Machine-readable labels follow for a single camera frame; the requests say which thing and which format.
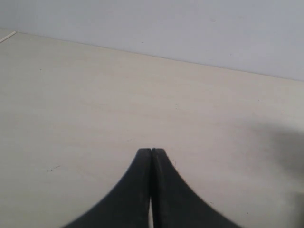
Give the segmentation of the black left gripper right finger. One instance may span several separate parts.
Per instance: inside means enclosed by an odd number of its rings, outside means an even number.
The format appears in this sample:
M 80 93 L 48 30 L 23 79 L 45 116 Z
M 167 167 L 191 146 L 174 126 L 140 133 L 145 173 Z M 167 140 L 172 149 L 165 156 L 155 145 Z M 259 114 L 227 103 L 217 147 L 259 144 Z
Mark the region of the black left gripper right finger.
M 151 202 L 155 228 L 238 228 L 203 201 L 178 174 L 164 149 L 152 149 Z

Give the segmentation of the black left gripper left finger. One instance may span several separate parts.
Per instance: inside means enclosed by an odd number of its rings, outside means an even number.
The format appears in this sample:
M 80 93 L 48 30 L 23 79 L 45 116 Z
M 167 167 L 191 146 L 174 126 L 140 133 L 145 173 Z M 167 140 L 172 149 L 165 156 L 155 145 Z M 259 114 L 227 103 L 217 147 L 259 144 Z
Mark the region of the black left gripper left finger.
M 126 173 L 89 211 L 66 228 L 147 228 L 151 149 L 139 149 Z

